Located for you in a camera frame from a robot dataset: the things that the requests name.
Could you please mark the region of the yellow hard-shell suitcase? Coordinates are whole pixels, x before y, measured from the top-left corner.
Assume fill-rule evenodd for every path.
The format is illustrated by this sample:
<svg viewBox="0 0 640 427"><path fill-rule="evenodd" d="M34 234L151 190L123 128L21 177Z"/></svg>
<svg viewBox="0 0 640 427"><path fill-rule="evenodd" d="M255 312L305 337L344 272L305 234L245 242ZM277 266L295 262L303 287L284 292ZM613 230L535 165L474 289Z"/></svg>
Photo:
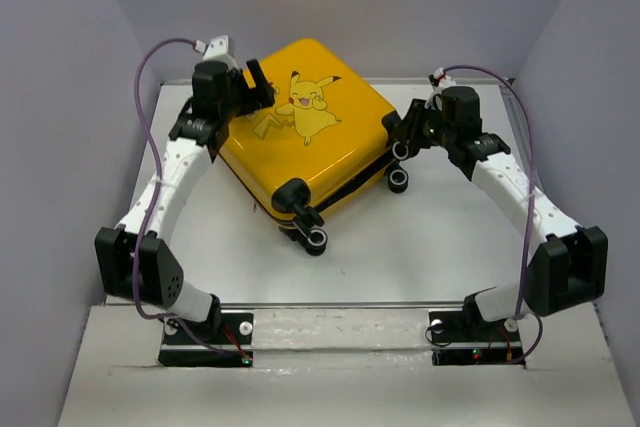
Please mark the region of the yellow hard-shell suitcase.
<svg viewBox="0 0 640 427"><path fill-rule="evenodd" d="M380 179L400 194L409 175L392 152L396 108L319 41L261 60L275 103L234 119L222 160L260 207L312 256L326 218Z"/></svg>

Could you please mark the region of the metal table edge rail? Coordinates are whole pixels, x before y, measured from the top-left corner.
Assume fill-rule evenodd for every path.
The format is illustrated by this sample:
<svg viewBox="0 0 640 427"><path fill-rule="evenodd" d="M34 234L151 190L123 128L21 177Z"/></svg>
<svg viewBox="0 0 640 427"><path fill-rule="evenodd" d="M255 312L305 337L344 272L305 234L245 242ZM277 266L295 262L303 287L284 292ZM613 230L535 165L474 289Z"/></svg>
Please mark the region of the metal table edge rail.
<svg viewBox="0 0 640 427"><path fill-rule="evenodd" d="M503 84L499 85L499 90L502 96L502 100L505 105L509 123L512 129L512 133L515 139L515 145L518 151L518 158L520 163L524 166L526 173L529 177L534 179L537 186L540 186L540 180L537 169L534 169L534 174L530 172L530 146L528 136L528 123L525 114L522 112L513 93L505 87Z"/></svg>

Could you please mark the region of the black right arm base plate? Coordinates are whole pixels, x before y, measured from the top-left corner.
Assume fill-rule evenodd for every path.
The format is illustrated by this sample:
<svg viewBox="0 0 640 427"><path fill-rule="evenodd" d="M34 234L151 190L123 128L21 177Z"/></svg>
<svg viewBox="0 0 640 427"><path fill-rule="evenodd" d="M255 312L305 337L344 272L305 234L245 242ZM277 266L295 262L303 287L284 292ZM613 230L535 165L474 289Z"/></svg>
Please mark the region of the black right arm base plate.
<svg viewBox="0 0 640 427"><path fill-rule="evenodd" d="M525 363L518 323L513 319L469 326L461 310L431 311L424 337L436 367Z"/></svg>

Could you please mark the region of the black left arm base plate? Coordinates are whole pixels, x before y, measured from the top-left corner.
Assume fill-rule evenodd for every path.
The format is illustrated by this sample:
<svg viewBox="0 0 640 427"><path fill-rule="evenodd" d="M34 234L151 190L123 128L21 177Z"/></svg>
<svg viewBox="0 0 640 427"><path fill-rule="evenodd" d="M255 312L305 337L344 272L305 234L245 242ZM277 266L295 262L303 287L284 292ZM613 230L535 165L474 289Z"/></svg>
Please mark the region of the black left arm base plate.
<svg viewBox="0 0 640 427"><path fill-rule="evenodd" d="M167 319L157 361L176 368L250 368L254 364L254 324L251 311L223 309L215 334L188 326L197 342L176 320Z"/></svg>

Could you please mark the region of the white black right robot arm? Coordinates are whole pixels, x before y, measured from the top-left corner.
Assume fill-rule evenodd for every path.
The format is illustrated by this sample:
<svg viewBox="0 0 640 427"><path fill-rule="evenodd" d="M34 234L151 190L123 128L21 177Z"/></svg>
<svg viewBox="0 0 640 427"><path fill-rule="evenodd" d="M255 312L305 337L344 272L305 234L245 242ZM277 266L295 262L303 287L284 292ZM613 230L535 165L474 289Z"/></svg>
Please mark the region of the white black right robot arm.
<svg viewBox="0 0 640 427"><path fill-rule="evenodd" d="M482 339L497 322L526 315L547 317L595 301L605 290L608 238L562 212L536 186L497 134L483 129L481 102L469 86L438 88L411 101L390 133L398 161L422 149L441 148L452 165L483 191L522 236L523 259L515 282L467 296L462 331Z"/></svg>

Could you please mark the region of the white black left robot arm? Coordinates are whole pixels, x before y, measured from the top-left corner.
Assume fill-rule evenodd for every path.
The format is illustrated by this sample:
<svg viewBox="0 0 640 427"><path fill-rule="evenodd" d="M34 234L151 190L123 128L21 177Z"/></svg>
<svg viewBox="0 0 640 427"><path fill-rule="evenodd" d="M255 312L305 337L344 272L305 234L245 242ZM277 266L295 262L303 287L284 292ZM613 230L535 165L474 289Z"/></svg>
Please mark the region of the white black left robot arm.
<svg viewBox="0 0 640 427"><path fill-rule="evenodd" d="M116 226L98 231L94 245L108 295L133 302L144 318L174 320L198 341L209 342L221 330L220 300L186 280L170 241L191 192L227 140L231 121L272 106L275 90L256 59L245 69L200 62L191 86L165 150L152 152L155 173ZM158 313L146 312L145 305Z"/></svg>

